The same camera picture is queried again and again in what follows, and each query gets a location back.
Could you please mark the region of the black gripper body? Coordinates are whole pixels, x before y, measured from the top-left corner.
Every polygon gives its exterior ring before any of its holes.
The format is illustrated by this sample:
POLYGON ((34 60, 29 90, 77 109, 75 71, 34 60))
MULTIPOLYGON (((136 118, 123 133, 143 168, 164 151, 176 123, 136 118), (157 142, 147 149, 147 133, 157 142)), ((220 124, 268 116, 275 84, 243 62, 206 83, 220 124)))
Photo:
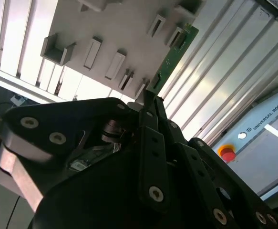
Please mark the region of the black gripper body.
POLYGON ((194 185, 201 159, 165 120, 112 118, 121 149, 54 187, 32 229, 186 229, 201 206, 194 185))

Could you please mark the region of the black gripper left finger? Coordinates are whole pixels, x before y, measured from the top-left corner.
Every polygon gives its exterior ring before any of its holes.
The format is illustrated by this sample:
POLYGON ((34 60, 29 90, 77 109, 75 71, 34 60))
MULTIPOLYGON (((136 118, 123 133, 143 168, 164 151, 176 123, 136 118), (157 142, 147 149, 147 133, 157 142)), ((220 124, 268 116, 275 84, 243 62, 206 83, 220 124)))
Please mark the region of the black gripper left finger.
POLYGON ((141 164, 164 146, 156 113, 114 97, 10 109, 0 133, 0 184, 36 211, 46 194, 84 168, 92 151, 138 151, 141 164))

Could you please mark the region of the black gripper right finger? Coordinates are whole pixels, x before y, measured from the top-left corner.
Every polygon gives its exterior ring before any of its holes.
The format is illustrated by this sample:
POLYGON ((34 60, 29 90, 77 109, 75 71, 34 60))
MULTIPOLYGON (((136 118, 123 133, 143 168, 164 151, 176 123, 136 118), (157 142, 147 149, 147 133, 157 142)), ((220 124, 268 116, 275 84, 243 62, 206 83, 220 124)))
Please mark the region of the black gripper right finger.
POLYGON ((155 99, 167 159, 181 173, 181 193, 190 226, 201 229, 278 229, 278 216, 203 140, 186 141, 167 118, 163 100, 155 99))

